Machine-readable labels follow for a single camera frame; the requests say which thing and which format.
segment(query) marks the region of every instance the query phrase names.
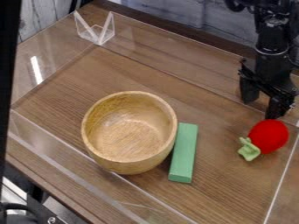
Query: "clear plastic stand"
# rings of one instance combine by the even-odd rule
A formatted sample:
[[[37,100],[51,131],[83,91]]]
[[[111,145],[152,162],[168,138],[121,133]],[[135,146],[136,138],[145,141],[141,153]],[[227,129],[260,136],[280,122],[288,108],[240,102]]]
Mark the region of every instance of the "clear plastic stand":
[[[88,23],[76,11],[73,12],[73,17],[77,26],[77,33],[83,39],[91,41],[99,46],[103,46],[108,42],[108,40],[113,38],[116,33],[112,12],[109,12],[107,15],[107,21],[103,27],[96,24],[89,27]]]

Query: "red strawberry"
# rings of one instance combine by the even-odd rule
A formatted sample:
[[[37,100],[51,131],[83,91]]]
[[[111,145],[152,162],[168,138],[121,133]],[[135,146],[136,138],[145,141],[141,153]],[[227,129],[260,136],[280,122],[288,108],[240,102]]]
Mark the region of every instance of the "red strawberry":
[[[264,120],[251,129],[247,139],[239,139],[244,146],[238,153],[247,161],[252,161],[259,154],[267,154],[282,148],[288,139],[286,125],[278,120]]]

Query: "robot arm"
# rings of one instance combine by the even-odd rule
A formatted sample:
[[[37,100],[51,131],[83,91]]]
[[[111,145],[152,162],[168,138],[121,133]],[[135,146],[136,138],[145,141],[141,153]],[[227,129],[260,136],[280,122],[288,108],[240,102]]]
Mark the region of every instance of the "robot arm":
[[[256,59],[243,59],[239,69],[240,96],[244,103],[270,96],[266,119],[276,119],[295,106],[299,95],[291,81],[296,56],[295,38],[299,34],[299,6],[294,0],[226,0],[228,8],[246,8],[255,14],[258,33]]]

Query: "green block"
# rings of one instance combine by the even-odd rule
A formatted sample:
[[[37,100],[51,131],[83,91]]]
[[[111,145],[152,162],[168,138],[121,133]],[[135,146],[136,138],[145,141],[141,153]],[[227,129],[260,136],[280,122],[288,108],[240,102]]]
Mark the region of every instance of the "green block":
[[[196,152],[199,126],[179,123],[175,145],[172,150],[172,164],[168,174],[171,181],[191,183],[192,167]]]

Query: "bowl rim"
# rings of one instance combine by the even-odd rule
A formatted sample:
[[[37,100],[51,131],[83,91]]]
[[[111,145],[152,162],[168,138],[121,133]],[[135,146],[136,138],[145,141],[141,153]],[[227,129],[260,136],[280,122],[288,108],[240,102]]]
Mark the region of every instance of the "bowl rim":
[[[151,98],[156,99],[167,107],[168,113],[171,114],[171,120],[172,120],[171,134],[169,134],[167,140],[164,141],[164,144],[159,147],[157,153],[155,153],[153,155],[149,155],[149,156],[147,156],[147,157],[144,157],[141,159],[131,160],[131,161],[125,161],[125,162],[115,160],[111,157],[105,157],[101,153],[99,153],[99,151],[93,147],[92,143],[89,142],[88,135],[87,135],[87,132],[85,132],[87,120],[89,118],[89,114],[93,111],[95,107],[103,101],[105,101],[107,99],[109,99],[112,97],[116,97],[117,95],[147,95]],[[85,113],[85,115],[83,117],[81,126],[80,126],[80,134],[81,134],[83,142],[84,142],[88,150],[92,151],[93,154],[96,154],[99,157],[101,157],[107,161],[121,163],[121,164],[129,164],[129,163],[145,161],[148,158],[152,158],[156,155],[159,155],[163,152],[163,149],[165,149],[169,146],[169,144],[172,143],[172,141],[175,140],[176,131],[177,131],[177,118],[176,118],[176,114],[173,112],[173,108],[171,107],[168,102],[160,96],[157,96],[155,94],[151,94],[151,93],[147,93],[144,91],[123,91],[123,92],[116,92],[116,93],[109,94],[108,96],[103,97],[99,101],[96,101],[96,103],[88,109],[88,112]]]

